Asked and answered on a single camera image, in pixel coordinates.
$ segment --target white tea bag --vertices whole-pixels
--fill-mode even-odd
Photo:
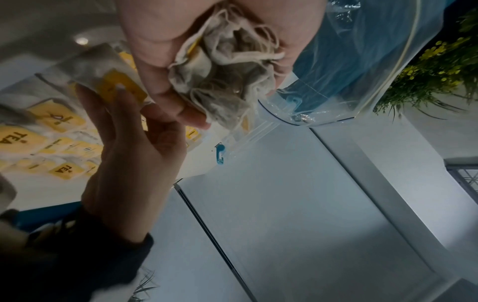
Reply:
[[[181,47],[169,66],[169,81],[202,109],[208,122],[235,129],[259,96],[275,88],[279,42],[234,5],[218,4],[201,29]]]

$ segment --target hand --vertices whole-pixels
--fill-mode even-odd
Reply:
[[[116,0],[139,75],[161,110],[176,121],[207,129],[204,114],[186,104],[168,81],[167,67],[218,0]],[[319,29],[326,0],[237,0],[249,18],[269,25],[286,53],[276,71],[287,74]],[[284,80],[276,77],[276,87]],[[147,116],[157,108],[150,107]]]
[[[86,87],[78,85],[77,95],[105,145],[102,163],[82,195],[83,206],[115,234],[142,242],[186,157],[184,126],[147,118],[148,131],[143,131],[139,105],[127,91],[108,106]]]

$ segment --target blue edge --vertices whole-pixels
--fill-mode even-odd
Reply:
[[[447,0],[447,6],[455,0]],[[61,205],[41,207],[18,213],[14,224],[21,230],[34,231],[46,223],[56,223],[66,215],[73,213],[81,206],[80,202],[71,202]]]

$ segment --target clear plastic bag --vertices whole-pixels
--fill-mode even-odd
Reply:
[[[259,100],[287,124],[316,126],[370,112],[442,27],[445,0],[331,0],[281,98]],[[294,106],[293,110],[284,102]]]

